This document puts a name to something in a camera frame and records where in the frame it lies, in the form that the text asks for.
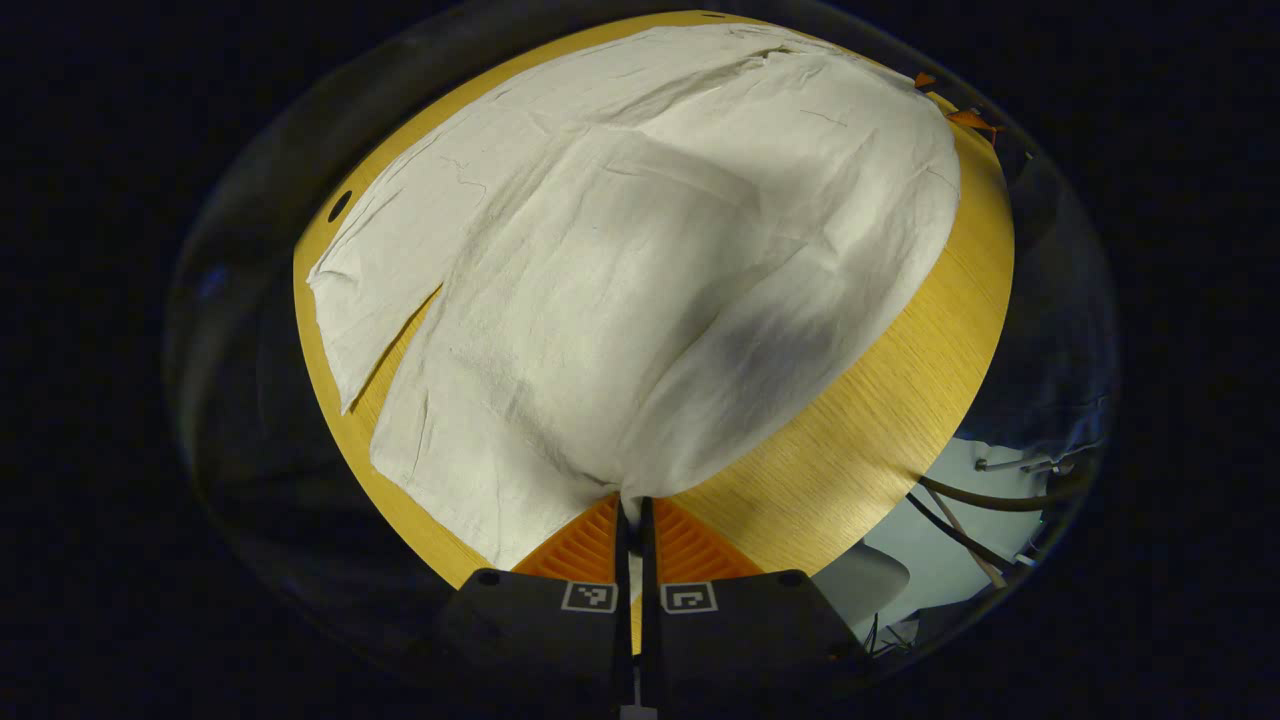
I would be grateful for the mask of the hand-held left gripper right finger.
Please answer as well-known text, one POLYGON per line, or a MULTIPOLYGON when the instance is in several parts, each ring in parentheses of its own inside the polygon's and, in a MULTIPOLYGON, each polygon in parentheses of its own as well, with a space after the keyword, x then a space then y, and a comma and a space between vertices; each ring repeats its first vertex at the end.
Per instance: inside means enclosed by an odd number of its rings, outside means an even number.
POLYGON ((639 698, 648 707, 823 707, 873 661, 797 569, 764 571, 669 500, 645 498, 639 698))

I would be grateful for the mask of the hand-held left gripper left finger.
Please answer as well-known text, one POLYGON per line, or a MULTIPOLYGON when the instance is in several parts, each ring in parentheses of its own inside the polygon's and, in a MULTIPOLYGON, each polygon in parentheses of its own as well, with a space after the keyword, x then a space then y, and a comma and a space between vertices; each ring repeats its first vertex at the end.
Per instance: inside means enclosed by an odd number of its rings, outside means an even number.
POLYGON ((634 701, 628 523, 611 495, 503 571, 452 596, 435 638, 479 703, 634 701))

